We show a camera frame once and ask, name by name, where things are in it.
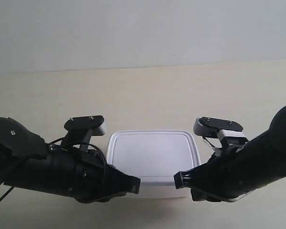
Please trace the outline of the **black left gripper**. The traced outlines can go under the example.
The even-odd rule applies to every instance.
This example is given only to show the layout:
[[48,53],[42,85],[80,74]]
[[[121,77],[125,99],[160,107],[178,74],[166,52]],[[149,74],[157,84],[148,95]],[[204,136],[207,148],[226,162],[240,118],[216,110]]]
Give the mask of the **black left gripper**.
[[56,149],[45,159],[27,159],[5,185],[70,197],[80,203],[107,202],[124,193],[138,194],[141,179],[107,164],[98,151]]

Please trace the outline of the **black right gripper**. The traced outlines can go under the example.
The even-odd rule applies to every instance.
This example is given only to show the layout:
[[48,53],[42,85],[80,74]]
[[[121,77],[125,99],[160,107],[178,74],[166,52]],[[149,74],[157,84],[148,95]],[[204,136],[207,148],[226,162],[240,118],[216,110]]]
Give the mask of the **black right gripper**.
[[253,153],[251,143],[223,144],[206,163],[177,172],[175,188],[190,188],[193,201],[235,202],[255,190],[246,162]]

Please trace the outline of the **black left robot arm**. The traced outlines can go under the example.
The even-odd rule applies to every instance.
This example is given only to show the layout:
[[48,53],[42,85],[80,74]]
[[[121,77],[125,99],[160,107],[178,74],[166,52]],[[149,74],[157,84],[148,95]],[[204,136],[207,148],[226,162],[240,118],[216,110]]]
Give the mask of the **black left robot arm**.
[[47,143],[14,119],[0,117],[0,185],[84,204],[138,194],[140,179],[108,164],[90,143],[105,134],[104,124],[101,115],[73,117],[64,125],[66,136]]

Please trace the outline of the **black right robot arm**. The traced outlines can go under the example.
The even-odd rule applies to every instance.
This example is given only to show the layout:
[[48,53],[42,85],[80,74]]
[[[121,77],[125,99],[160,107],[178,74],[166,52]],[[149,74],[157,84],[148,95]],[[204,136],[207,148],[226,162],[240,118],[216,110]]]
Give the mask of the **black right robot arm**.
[[221,144],[206,163],[174,175],[175,188],[189,188],[193,201],[236,202],[286,177],[286,106],[252,140],[239,123],[207,116],[196,119],[193,131]]

